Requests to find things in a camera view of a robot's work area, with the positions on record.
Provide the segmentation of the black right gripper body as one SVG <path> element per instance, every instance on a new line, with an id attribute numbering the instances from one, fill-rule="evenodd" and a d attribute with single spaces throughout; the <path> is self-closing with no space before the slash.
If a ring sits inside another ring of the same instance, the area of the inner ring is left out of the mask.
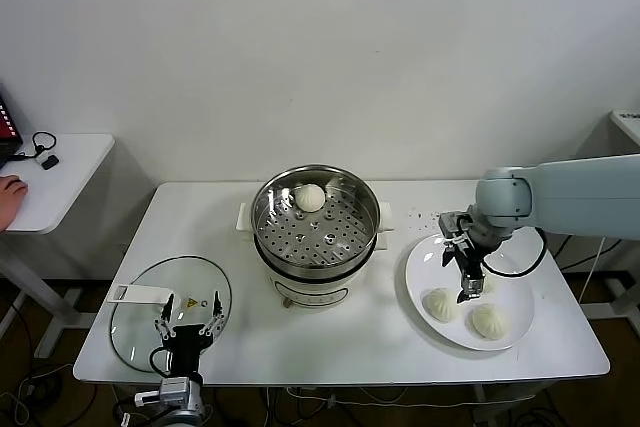
<path id="1" fill-rule="evenodd" d="M 452 242 L 453 256 L 463 279 L 480 280 L 484 277 L 483 257 L 475 246 L 467 240 Z"/>

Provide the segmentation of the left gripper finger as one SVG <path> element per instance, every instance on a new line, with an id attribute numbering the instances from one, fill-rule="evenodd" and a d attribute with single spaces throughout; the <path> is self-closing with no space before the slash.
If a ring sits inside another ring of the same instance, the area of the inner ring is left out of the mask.
<path id="1" fill-rule="evenodd" d="M 173 312 L 174 295 L 170 294 L 167 302 L 164 304 L 160 317 L 154 321 L 154 326 L 163 341 L 169 340 L 175 336 L 175 332 L 170 325 Z"/>
<path id="2" fill-rule="evenodd" d="M 213 308 L 211 318 L 199 330 L 200 335 L 206 337 L 217 337 L 224 326 L 224 311 L 219 292 L 214 295 Z"/>

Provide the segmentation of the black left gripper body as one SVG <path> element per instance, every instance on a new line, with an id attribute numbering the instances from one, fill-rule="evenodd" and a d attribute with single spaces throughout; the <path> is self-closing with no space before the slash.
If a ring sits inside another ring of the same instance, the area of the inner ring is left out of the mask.
<path id="1" fill-rule="evenodd" d="M 164 335 L 162 346 L 169 352 L 169 373 L 191 375 L 199 373 L 201 354 L 213 345 L 213 334 L 204 325 L 181 325 L 173 334 Z"/>

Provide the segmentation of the person's hand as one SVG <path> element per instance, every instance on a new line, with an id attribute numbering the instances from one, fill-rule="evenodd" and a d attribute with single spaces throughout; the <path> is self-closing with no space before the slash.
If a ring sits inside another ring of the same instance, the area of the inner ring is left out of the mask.
<path id="1" fill-rule="evenodd" d="M 0 181 L 0 231 L 15 220 L 28 193 L 28 185 L 17 175 L 2 176 Z"/>

